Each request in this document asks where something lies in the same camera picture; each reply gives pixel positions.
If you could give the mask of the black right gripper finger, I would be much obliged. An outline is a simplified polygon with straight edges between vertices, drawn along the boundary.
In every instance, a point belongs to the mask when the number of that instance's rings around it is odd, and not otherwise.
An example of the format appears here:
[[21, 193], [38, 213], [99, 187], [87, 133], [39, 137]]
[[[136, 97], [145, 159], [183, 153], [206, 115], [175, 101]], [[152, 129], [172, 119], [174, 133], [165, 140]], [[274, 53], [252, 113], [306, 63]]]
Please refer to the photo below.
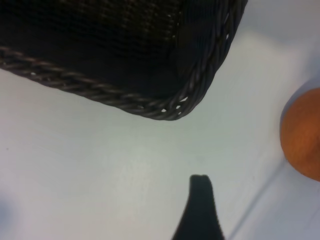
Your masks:
[[189, 195], [173, 240], [224, 240], [213, 192], [207, 175], [192, 175]]

